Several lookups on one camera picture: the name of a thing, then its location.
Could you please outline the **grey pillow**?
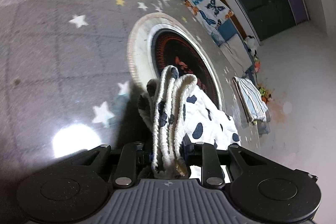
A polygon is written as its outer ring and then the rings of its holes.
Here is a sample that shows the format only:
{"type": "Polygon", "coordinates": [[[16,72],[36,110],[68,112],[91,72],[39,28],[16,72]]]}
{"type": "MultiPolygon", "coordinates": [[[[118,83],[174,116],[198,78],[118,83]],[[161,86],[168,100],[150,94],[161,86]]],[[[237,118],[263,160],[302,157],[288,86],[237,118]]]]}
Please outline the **grey pillow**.
{"type": "Polygon", "coordinates": [[[219,48],[239,77],[242,77],[252,66],[251,58],[238,34],[234,34],[234,36],[224,42],[219,48]]]}

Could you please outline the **grey star-patterned table cover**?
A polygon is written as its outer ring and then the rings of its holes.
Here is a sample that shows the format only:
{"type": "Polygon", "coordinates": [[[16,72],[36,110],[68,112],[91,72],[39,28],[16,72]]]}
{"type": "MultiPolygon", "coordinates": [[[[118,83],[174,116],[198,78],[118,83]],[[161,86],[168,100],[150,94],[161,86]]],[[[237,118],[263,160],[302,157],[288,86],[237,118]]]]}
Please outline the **grey star-patterned table cover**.
{"type": "Polygon", "coordinates": [[[1,179],[57,157],[134,139],[141,123],[127,64],[136,21],[163,11],[183,31],[234,116],[242,145],[260,149],[231,85],[234,69],[180,0],[1,0],[1,179]]]}

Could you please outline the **round black induction cooktop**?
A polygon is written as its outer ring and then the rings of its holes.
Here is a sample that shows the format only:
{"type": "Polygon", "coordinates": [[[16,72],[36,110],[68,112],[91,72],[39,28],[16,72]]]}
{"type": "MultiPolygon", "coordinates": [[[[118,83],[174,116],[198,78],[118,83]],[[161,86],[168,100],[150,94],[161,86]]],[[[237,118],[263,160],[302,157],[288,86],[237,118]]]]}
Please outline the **round black induction cooktop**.
{"type": "Polygon", "coordinates": [[[177,68],[179,75],[196,75],[197,85],[219,107],[215,81],[196,49],[182,35],[163,29],[152,39],[151,54],[156,75],[160,76],[168,65],[177,68]]]}

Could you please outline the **blue white striped folded blanket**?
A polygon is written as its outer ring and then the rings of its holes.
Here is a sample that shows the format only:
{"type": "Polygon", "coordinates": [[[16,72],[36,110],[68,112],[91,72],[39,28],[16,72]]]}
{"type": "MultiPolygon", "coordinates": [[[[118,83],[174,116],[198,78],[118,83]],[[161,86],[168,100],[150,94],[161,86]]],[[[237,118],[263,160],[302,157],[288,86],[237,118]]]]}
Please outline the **blue white striped folded blanket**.
{"type": "Polygon", "coordinates": [[[247,121],[249,123],[254,123],[255,121],[267,122],[266,113],[268,108],[253,82],[250,79],[236,76],[232,80],[242,102],[247,121]]]}

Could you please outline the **white plush toy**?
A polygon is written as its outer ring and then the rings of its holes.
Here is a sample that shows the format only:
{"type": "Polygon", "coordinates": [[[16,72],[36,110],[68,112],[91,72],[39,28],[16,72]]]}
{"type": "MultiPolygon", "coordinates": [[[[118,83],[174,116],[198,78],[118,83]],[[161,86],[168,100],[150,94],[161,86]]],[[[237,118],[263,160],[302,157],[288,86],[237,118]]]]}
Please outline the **white plush toy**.
{"type": "Polygon", "coordinates": [[[248,52],[254,56],[257,53],[257,48],[259,46],[258,41],[256,40],[256,38],[254,36],[250,36],[248,35],[245,39],[244,39],[244,43],[246,44],[247,48],[248,48],[248,52]]]}

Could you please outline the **brown yellow plush toys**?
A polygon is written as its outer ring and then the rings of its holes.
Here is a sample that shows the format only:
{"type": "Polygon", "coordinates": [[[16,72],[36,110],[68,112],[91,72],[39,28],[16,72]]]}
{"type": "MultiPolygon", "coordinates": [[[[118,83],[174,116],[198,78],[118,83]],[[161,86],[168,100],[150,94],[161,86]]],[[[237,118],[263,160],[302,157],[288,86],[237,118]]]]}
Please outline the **brown yellow plush toys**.
{"type": "Polygon", "coordinates": [[[267,105],[269,102],[273,100],[273,91],[267,89],[264,85],[258,84],[257,86],[262,101],[267,105]]]}

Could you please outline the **white navy polka-dot garment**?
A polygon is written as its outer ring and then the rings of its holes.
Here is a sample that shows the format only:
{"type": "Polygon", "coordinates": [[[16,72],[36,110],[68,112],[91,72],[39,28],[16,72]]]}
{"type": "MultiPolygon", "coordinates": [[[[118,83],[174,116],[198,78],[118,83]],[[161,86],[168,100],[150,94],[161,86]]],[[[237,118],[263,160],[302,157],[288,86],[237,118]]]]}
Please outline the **white navy polka-dot garment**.
{"type": "Polygon", "coordinates": [[[169,65],[160,79],[151,79],[138,99],[138,112],[153,134],[151,168],[156,178],[186,178],[190,173],[182,157],[182,141],[212,144],[226,150],[240,143],[232,116],[219,110],[197,85],[193,74],[180,76],[169,65]]]}

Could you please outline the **blue sofa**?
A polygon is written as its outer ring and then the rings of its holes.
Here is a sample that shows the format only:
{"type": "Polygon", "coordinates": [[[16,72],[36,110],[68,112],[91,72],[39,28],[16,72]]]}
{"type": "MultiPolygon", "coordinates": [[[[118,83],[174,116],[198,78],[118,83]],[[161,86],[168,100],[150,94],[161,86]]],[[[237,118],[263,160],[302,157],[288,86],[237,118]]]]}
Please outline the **blue sofa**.
{"type": "MultiPolygon", "coordinates": [[[[228,19],[225,23],[223,23],[216,32],[211,34],[207,29],[205,29],[205,30],[211,36],[212,40],[215,42],[215,44],[218,47],[220,47],[224,42],[226,42],[232,36],[234,36],[234,34],[238,34],[238,36],[240,36],[240,39],[242,40],[243,43],[244,43],[244,39],[248,36],[248,35],[244,34],[244,31],[240,27],[240,23],[238,22],[235,14],[230,19],[228,19]]],[[[252,66],[246,71],[246,73],[244,73],[244,75],[242,75],[242,77],[250,79],[253,83],[257,83],[256,76],[257,76],[257,72],[260,68],[260,60],[258,59],[257,53],[256,53],[256,55],[252,56],[248,52],[248,55],[251,58],[252,66]]]]}

